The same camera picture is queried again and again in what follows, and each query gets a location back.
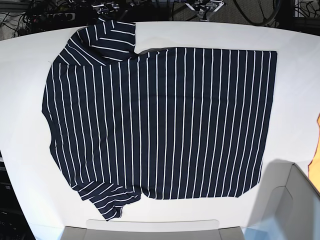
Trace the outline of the navy white striped T-shirt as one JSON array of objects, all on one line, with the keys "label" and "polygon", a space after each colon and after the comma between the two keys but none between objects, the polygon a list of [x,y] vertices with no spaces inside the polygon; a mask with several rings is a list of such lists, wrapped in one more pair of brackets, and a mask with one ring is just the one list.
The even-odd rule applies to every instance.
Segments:
[{"label": "navy white striped T-shirt", "polygon": [[42,113],[69,186],[105,220],[145,195],[240,197],[261,179],[278,55],[171,47],[135,53],[136,25],[75,32],[53,61]]}]

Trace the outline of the grey tray at bottom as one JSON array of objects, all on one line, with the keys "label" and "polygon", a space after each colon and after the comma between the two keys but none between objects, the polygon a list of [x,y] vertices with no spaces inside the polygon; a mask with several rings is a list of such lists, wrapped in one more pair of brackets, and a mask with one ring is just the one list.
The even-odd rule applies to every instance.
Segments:
[{"label": "grey tray at bottom", "polygon": [[219,228],[219,221],[87,220],[86,227],[66,226],[62,240],[243,240],[239,226]]}]

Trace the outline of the grey bin at right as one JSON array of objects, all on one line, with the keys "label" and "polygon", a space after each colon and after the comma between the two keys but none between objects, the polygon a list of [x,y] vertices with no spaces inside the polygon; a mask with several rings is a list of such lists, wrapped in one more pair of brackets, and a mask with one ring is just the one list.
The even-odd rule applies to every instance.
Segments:
[{"label": "grey bin at right", "polygon": [[244,238],[320,238],[320,193],[297,164],[274,160],[267,165],[258,184]]}]

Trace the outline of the yellow orange cloth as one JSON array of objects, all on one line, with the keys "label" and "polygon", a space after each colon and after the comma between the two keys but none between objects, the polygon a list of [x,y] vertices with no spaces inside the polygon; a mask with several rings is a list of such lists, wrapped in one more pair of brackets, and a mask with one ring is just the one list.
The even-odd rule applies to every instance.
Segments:
[{"label": "yellow orange cloth", "polygon": [[320,191],[320,138],[318,138],[314,157],[308,165],[308,178],[314,187]]}]

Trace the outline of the metal gripper mount top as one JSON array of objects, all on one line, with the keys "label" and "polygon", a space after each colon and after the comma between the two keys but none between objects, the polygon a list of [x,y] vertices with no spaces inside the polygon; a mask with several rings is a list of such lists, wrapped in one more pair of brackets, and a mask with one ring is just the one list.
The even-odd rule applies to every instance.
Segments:
[{"label": "metal gripper mount top", "polygon": [[195,12],[187,21],[199,18],[201,22],[209,22],[217,11],[227,5],[223,0],[186,0],[184,4]]}]

